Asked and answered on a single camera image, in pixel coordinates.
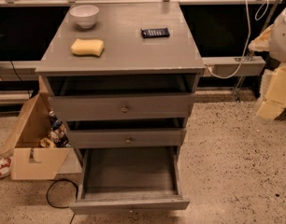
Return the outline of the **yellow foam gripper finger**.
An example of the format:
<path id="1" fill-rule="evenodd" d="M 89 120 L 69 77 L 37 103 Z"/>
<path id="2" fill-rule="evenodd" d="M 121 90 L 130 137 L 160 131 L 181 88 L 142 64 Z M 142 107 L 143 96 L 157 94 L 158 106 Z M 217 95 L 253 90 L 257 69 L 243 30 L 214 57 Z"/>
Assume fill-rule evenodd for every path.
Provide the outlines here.
<path id="1" fill-rule="evenodd" d="M 268 26 L 259 36 L 253 39 L 249 44 L 249 50 L 252 51 L 269 51 L 270 36 L 274 25 Z"/>
<path id="2" fill-rule="evenodd" d="M 265 69 L 262 76 L 260 97 L 255 116 L 261 120 L 273 120 L 286 108 L 286 63 L 274 71 Z"/>

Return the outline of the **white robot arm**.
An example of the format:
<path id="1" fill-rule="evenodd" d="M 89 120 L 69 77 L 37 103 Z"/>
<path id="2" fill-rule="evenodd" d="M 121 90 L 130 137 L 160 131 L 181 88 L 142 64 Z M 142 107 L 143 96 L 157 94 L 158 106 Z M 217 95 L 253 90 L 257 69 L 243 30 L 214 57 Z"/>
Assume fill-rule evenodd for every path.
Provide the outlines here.
<path id="1" fill-rule="evenodd" d="M 280 62 L 274 71 L 265 70 L 255 116 L 273 120 L 286 108 L 286 8 L 249 44 L 252 51 L 268 51 L 271 58 Z"/>

